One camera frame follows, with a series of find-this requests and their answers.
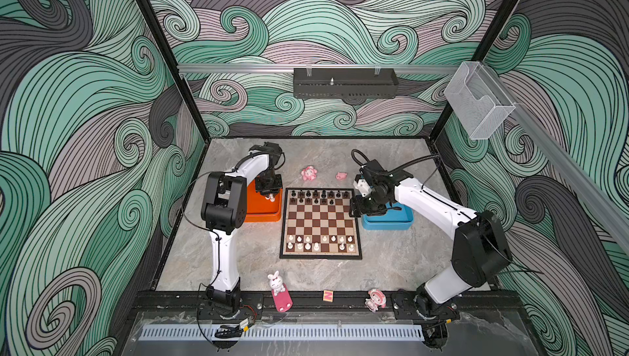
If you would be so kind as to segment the clear acrylic wall box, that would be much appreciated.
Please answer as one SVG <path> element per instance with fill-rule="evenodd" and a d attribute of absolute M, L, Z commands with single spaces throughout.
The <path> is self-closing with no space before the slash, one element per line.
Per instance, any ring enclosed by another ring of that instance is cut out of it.
<path fill-rule="evenodd" d="M 479 61 L 463 62 L 445 97 L 470 140 L 488 140 L 515 110 L 514 98 L 498 74 Z"/>

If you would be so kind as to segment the pink haired doll figure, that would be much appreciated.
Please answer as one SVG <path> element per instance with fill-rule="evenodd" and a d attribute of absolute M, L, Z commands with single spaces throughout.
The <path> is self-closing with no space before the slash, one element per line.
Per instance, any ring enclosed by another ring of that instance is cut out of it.
<path fill-rule="evenodd" d="M 372 313 L 376 313 L 387 306 L 387 297 L 381 290 L 371 289 L 368 291 L 368 296 L 365 300 L 365 306 Z"/>

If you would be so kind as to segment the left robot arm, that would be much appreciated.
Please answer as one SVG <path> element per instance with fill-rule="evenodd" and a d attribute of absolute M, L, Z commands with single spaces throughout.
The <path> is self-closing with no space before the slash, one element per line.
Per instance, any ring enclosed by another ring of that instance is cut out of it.
<path fill-rule="evenodd" d="M 282 176 L 278 163 L 284 157 L 281 146 L 266 142 L 254 145 L 249 153 L 227 172 L 211 172 L 201 203 L 201 220 L 212 237 L 212 267 L 215 271 L 206 289 L 207 298 L 235 313 L 241 303 L 241 278 L 235 238 L 246 222 L 249 196 L 278 211 L 282 198 Z"/>

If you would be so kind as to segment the black wall shelf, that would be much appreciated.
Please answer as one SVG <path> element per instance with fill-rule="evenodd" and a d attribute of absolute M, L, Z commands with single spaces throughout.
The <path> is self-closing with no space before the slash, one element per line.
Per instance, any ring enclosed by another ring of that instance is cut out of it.
<path fill-rule="evenodd" d="M 341 99 L 351 105 L 367 99 L 391 99 L 398 92 L 394 69 L 299 68 L 293 72 L 293 94 L 299 99 Z"/>

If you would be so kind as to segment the wooden letter block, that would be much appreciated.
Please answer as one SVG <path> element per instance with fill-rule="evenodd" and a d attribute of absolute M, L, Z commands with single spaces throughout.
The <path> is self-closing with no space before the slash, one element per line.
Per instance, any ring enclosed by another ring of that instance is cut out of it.
<path fill-rule="evenodd" d="M 332 303 L 334 301 L 334 292 L 332 290 L 325 290 L 323 294 L 323 301 Z"/>

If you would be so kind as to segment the white rabbit figure pink base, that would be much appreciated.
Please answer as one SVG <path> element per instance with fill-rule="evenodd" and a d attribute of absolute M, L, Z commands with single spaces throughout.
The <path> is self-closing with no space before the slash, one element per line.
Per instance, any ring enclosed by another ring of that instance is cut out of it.
<path fill-rule="evenodd" d="M 280 313 L 286 313 L 293 306 L 293 300 L 284 284 L 283 278 L 279 271 L 275 271 L 268 275 L 270 282 L 271 295 L 275 302 L 275 308 Z"/>

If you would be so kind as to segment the chess board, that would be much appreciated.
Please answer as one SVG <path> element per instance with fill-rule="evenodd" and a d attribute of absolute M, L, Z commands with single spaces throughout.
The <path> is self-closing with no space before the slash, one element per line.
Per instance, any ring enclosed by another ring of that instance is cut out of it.
<path fill-rule="evenodd" d="M 281 259 L 361 260 L 360 224 L 350 188 L 289 188 L 284 194 Z"/>

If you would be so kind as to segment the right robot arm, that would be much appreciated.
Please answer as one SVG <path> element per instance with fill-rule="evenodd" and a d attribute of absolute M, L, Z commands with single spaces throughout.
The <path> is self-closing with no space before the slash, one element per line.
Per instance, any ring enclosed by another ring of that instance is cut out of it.
<path fill-rule="evenodd" d="M 505 231 L 491 211 L 478 212 L 459 205 L 406 170 L 437 156 L 412 159 L 391 170 L 357 149 L 351 151 L 351 157 L 360 167 L 354 182 L 359 194 L 351 198 L 351 216 L 383 216 L 405 206 L 438 226 L 452 240 L 449 266 L 415 292 L 414 303 L 424 317 L 449 309 L 454 297 L 481 287 L 512 264 Z"/>

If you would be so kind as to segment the blue plastic tray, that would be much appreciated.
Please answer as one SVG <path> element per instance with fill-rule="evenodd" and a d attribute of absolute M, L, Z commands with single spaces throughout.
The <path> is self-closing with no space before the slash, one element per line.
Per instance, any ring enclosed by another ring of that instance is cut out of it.
<path fill-rule="evenodd" d="M 411 208 L 396 203 L 388 205 L 385 215 L 364 215 L 362 226 L 372 231 L 406 231 L 414 223 L 414 212 Z"/>

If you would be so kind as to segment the pink kitty toy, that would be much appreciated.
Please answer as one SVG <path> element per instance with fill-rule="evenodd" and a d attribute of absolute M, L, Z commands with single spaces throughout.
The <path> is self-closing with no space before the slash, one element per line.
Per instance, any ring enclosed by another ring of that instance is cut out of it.
<path fill-rule="evenodd" d="M 318 170 L 310 165 L 301 171 L 301 178 L 303 181 L 314 181 L 317 178 L 317 173 Z"/>

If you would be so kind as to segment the orange plastic tray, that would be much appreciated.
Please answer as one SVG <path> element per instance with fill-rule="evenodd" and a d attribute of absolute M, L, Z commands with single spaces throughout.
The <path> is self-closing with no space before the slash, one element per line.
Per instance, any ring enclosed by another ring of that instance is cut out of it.
<path fill-rule="evenodd" d="M 247 187 L 247 214 L 246 223 L 275 223 L 282 217 L 283 190 L 274 196 L 274 200 L 267 199 L 257 192 L 256 182 L 251 182 Z"/>

